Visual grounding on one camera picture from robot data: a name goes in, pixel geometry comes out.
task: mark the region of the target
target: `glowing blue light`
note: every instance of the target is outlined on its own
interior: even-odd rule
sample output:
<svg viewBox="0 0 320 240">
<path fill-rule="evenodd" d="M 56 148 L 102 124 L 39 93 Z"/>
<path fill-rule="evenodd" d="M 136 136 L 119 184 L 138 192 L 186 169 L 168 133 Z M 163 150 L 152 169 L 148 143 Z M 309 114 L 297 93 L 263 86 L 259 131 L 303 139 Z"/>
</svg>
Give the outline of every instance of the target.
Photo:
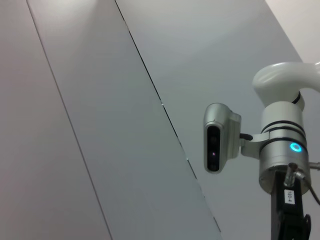
<svg viewBox="0 0 320 240">
<path fill-rule="evenodd" d="M 300 153 L 302 151 L 302 147 L 299 144 L 295 143 L 295 142 L 291 143 L 290 148 L 293 151 L 298 152 L 298 153 Z"/>
</svg>

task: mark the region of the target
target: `camera lens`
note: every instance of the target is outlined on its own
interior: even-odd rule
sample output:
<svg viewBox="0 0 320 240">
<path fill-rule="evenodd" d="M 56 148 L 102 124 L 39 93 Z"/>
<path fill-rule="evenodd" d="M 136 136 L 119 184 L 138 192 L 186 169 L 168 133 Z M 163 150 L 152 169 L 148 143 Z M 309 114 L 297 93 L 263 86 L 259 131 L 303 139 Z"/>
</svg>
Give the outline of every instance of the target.
<svg viewBox="0 0 320 240">
<path fill-rule="evenodd" d="M 220 129 L 216 126 L 207 129 L 207 168 L 212 172 L 220 168 Z"/>
</svg>

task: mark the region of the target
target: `black cable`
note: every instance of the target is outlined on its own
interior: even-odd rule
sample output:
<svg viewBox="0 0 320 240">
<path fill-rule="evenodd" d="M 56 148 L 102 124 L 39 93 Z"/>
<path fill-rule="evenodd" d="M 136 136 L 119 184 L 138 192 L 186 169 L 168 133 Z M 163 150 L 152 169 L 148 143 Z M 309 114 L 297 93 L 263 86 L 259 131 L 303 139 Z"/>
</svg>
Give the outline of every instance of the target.
<svg viewBox="0 0 320 240">
<path fill-rule="evenodd" d="M 315 193 L 313 187 L 311 186 L 310 182 L 307 180 L 307 178 L 305 176 L 302 178 L 302 180 L 304 181 L 305 185 L 309 188 L 312 196 L 314 197 L 314 200 L 320 205 L 320 200 L 319 200 L 317 194 Z"/>
</svg>

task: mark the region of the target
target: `gray wall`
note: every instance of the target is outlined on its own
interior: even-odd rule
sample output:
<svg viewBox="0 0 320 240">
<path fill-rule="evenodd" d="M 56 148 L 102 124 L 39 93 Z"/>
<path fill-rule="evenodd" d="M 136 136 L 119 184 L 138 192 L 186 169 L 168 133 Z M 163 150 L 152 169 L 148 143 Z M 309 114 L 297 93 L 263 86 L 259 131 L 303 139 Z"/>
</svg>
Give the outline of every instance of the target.
<svg viewBox="0 0 320 240">
<path fill-rule="evenodd" d="M 110 240 L 27 3 L 0 2 L 0 239 Z"/>
<path fill-rule="evenodd" d="M 114 240 L 220 240 L 113 0 L 29 0 Z"/>
<path fill-rule="evenodd" d="M 300 61 L 268 5 L 262 0 L 117 3 L 223 239 L 269 239 L 271 202 L 258 183 L 259 162 L 239 156 L 228 161 L 219 175 L 208 174 L 203 167 L 206 107 L 214 102 L 224 103 L 242 115 L 243 133 L 259 133 L 263 105 L 252 88 L 254 75 L 270 64 Z M 319 141 L 312 134 L 317 123 L 310 121 L 319 118 L 315 114 L 310 118 L 308 114 L 311 110 L 318 114 L 317 103 L 310 102 L 304 112 L 314 161 Z M 309 194 L 303 201 L 305 213 L 311 214 L 315 223 L 310 238 L 316 239 L 320 234 L 319 207 Z"/>
</svg>

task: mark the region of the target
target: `white label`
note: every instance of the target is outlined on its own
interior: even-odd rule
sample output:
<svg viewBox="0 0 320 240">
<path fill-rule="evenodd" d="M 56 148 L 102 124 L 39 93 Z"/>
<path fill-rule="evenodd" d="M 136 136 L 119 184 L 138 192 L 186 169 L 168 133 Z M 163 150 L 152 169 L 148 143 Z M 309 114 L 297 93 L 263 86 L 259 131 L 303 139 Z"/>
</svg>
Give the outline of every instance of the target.
<svg viewBox="0 0 320 240">
<path fill-rule="evenodd" d="M 295 191 L 293 190 L 284 190 L 284 202 L 286 204 L 295 205 Z"/>
</svg>

